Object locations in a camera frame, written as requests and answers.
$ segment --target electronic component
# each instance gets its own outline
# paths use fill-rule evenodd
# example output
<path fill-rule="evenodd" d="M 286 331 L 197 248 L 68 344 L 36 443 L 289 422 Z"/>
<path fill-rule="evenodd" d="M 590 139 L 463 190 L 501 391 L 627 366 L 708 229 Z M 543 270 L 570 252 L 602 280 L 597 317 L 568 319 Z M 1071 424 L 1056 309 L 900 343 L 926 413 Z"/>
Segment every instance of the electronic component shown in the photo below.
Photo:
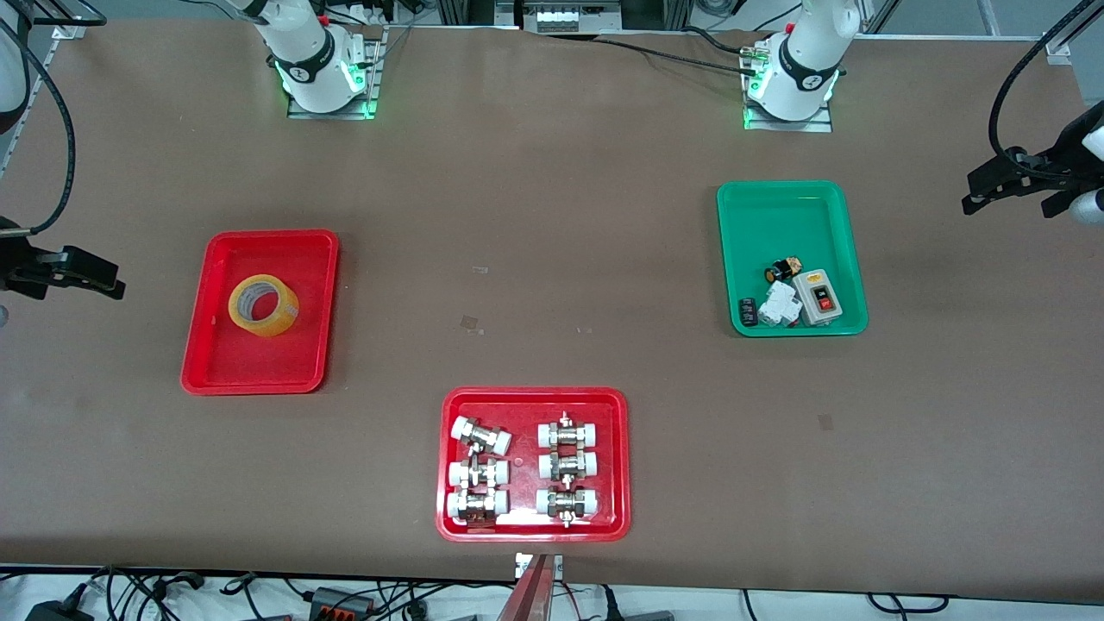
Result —
<path fill-rule="evenodd" d="M 510 498 L 506 490 L 476 494 L 466 490 L 452 492 L 446 501 L 448 515 L 464 522 L 481 522 L 510 513 Z"/>
<path fill-rule="evenodd" d="M 810 326 L 822 326 L 843 314 L 836 290 L 824 270 L 814 270 L 794 278 L 797 298 L 802 301 L 802 318 Z"/>
<path fill-rule="evenodd" d="M 773 283 L 775 281 L 788 281 L 800 273 L 802 260 L 796 256 L 787 256 L 772 263 L 764 271 L 763 277 L 766 278 L 766 282 Z"/>
<path fill-rule="evenodd" d="M 551 454 L 539 455 L 537 464 L 541 478 L 560 481 L 566 487 L 571 487 L 576 478 L 598 474 L 598 456 L 593 451 L 580 451 L 574 455 L 563 456 L 552 451 Z"/>
<path fill-rule="evenodd" d="M 795 299 L 796 291 L 782 281 L 775 281 L 766 292 L 766 302 L 760 305 L 760 319 L 768 326 L 793 326 L 802 317 L 802 303 Z"/>
<path fill-rule="evenodd" d="M 448 484 L 459 487 L 477 485 L 506 485 L 510 482 L 510 463 L 490 457 L 487 463 L 479 463 L 476 455 L 448 464 Z"/>
<path fill-rule="evenodd" d="M 555 487 L 537 491 L 537 513 L 559 517 L 564 527 L 575 519 L 598 513 L 598 495 L 594 490 L 559 492 Z"/>
<path fill-rule="evenodd" d="M 753 328 L 758 325 L 758 309 L 755 308 L 754 297 L 745 297 L 740 301 L 740 323 L 745 328 Z"/>
<path fill-rule="evenodd" d="M 372 598 L 352 596 L 344 591 L 322 587 L 316 589 L 310 599 L 308 619 L 365 621 L 371 613 Z"/>
<path fill-rule="evenodd" d="M 505 455 L 510 449 L 512 435 L 497 427 L 495 429 L 479 427 L 478 422 L 467 417 L 456 417 L 452 430 L 453 439 L 467 444 L 476 453 L 489 450 L 496 455 Z"/>
<path fill-rule="evenodd" d="M 562 444 L 574 444 L 580 451 L 591 449 L 597 441 L 597 432 L 593 423 L 575 424 L 564 411 L 559 422 L 537 425 L 537 445 L 541 449 L 555 449 Z"/>

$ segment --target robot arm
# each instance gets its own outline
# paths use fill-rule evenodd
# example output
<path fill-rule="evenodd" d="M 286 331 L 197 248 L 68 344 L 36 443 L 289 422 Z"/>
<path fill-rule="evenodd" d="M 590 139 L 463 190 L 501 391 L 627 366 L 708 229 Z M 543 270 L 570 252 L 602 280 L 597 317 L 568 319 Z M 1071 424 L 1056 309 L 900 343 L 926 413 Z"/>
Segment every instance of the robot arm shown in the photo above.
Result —
<path fill-rule="evenodd" d="M 793 30 L 756 44 L 766 56 L 747 96 L 783 120 L 805 120 L 831 96 L 861 18 L 856 0 L 804 0 Z"/>
<path fill-rule="evenodd" d="M 323 27 L 308 0 L 226 1 L 257 28 L 284 90 L 307 112 L 338 110 L 364 91 L 364 38 Z"/>

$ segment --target capacitor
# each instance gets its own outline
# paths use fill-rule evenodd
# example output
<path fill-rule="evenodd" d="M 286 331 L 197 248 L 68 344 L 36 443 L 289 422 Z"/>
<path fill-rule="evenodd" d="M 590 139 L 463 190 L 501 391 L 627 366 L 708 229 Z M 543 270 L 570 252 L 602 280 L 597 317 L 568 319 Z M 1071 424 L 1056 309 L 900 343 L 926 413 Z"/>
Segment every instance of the capacitor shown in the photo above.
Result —
<path fill-rule="evenodd" d="M 788 281 L 800 273 L 802 260 L 796 256 L 787 256 L 772 263 L 769 267 L 763 271 L 763 276 L 766 278 L 766 282 L 773 283 L 775 281 Z"/>

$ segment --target packing tape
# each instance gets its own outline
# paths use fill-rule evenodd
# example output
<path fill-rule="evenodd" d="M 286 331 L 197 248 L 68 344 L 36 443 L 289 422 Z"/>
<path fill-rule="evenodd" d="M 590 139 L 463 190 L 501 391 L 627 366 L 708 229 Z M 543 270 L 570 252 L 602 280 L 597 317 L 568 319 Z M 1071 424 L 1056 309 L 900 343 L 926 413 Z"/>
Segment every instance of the packing tape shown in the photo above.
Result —
<path fill-rule="evenodd" d="M 267 317 L 254 319 L 253 307 L 258 299 L 270 293 L 276 294 L 276 308 Z M 257 336 L 273 337 L 284 334 L 295 323 L 295 318 L 299 316 L 299 298 L 276 276 L 257 274 L 234 287 L 226 309 L 238 327 Z"/>

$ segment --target metal frame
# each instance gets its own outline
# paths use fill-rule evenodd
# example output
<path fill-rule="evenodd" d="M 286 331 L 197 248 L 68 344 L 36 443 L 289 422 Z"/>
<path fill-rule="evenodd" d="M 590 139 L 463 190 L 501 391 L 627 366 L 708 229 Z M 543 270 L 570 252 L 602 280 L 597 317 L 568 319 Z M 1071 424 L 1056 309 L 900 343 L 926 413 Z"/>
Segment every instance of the metal frame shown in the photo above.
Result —
<path fill-rule="evenodd" d="M 1089 6 L 1078 19 L 1058 31 L 1058 35 L 1047 44 L 1047 62 L 1052 65 L 1072 64 L 1070 61 L 1070 43 L 1093 25 L 1104 14 L 1104 0 L 1096 0 Z"/>
<path fill-rule="evenodd" d="M 885 0 L 881 8 L 874 8 L 874 0 L 859 0 L 859 14 L 862 18 L 862 32 L 878 34 L 885 28 L 902 0 Z"/>

